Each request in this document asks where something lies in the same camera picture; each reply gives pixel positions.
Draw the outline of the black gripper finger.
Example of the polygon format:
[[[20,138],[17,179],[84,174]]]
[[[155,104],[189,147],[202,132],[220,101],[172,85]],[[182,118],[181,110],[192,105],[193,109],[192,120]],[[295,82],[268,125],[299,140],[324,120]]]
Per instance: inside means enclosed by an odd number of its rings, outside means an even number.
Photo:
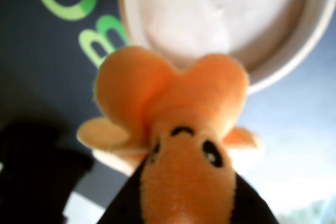
[[[274,214],[260,195],[236,173],[236,190],[234,209],[230,223],[264,223],[274,222]]]
[[[112,223],[149,223],[142,206],[141,176],[149,157],[136,168],[113,201]]]

